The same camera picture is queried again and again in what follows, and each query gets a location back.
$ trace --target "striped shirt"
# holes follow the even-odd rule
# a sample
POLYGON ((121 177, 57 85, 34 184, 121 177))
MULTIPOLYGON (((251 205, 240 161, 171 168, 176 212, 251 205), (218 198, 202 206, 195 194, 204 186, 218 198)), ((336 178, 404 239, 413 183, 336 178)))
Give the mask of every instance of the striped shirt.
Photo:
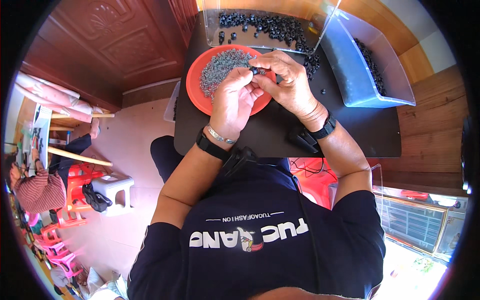
POLYGON ((57 172, 49 175, 46 170, 36 176, 19 180, 13 187, 18 202, 31 214, 62 208, 66 204, 65 185, 57 172))

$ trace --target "pink cloth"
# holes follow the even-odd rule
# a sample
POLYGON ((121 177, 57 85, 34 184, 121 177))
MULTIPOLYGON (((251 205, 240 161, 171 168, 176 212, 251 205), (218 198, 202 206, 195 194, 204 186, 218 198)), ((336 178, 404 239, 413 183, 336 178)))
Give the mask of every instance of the pink cloth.
POLYGON ((94 110, 101 112, 80 100, 78 93, 23 72, 18 72, 15 88, 25 97, 79 121, 90 123, 94 110))

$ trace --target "wristwatch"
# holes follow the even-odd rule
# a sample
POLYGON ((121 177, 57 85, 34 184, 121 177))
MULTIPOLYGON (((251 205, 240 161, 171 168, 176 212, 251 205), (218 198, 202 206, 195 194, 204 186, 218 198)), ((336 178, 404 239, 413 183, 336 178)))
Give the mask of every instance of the wristwatch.
POLYGON ((327 135, 331 134, 335 130, 336 119, 332 116, 332 113, 328 111, 328 117, 325 120, 325 124, 319 131, 310 132, 310 134, 317 140, 323 139, 327 135))
POLYGON ((202 127, 197 135, 197 146, 208 154, 221 159, 224 163, 230 158, 230 152, 212 143, 204 133, 202 127))

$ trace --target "black bag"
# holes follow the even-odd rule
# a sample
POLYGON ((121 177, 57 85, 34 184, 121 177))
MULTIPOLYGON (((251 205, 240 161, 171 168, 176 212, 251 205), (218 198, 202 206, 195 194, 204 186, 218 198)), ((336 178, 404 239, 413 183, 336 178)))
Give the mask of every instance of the black bag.
POLYGON ((91 183, 83 185, 82 193, 84 194, 87 203, 99 213, 105 211, 107 207, 112 206, 113 204, 110 199, 98 192, 95 192, 91 183))

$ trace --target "black clip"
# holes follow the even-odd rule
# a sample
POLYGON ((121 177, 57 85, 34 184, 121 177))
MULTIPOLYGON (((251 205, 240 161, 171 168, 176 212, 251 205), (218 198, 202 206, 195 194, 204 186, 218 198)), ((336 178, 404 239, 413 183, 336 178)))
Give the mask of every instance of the black clip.
POLYGON ((240 170, 248 161, 256 163, 258 160, 257 154, 249 147, 243 149, 235 148, 232 155, 223 165, 223 170, 227 171, 225 177, 232 176, 235 172, 240 170))
POLYGON ((305 127, 297 127, 291 130, 288 134, 288 140, 308 152, 317 153, 319 151, 314 147, 318 144, 317 140, 310 135, 305 127))

